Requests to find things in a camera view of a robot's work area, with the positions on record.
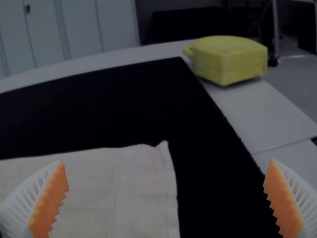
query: yellow pouch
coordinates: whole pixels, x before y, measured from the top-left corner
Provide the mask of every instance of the yellow pouch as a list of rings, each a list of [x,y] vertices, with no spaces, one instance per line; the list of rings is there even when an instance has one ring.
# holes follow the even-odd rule
[[[185,46],[197,75],[221,86],[267,73],[267,47],[235,36],[209,36]]]

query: white cabinet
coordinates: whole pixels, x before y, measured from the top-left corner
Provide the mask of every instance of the white cabinet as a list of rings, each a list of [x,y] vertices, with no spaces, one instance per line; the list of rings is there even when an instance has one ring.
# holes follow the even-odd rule
[[[37,67],[64,60],[53,0],[24,0]]]
[[[61,1],[72,59],[101,53],[103,49],[96,2],[94,0]]]
[[[139,45],[134,0],[0,0],[0,37],[0,78]]]
[[[96,0],[105,51],[139,45],[133,0]]]
[[[0,0],[0,30],[11,74],[35,67],[22,0]]]

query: white table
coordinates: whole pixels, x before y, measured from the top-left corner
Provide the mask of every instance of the white table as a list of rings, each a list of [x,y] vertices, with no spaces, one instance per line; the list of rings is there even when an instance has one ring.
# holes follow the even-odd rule
[[[192,41],[131,48],[45,66],[0,80],[0,93],[83,72],[169,57],[183,57]],[[250,153],[259,153],[317,135],[317,125],[264,80],[204,87],[225,114]]]

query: black mat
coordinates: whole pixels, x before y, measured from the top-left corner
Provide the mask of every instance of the black mat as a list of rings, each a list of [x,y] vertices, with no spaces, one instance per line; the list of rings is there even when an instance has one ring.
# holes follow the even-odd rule
[[[181,58],[0,95],[0,159],[169,142],[182,238],[274,237],[264,176]]]

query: folded towel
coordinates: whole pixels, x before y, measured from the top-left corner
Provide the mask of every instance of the folded towel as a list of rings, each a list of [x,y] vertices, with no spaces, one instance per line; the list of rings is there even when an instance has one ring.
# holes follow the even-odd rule
[[[65,163],[70,191],[50,238],[179,238],[167,142],[0,161],[0,200],[55,160]]]

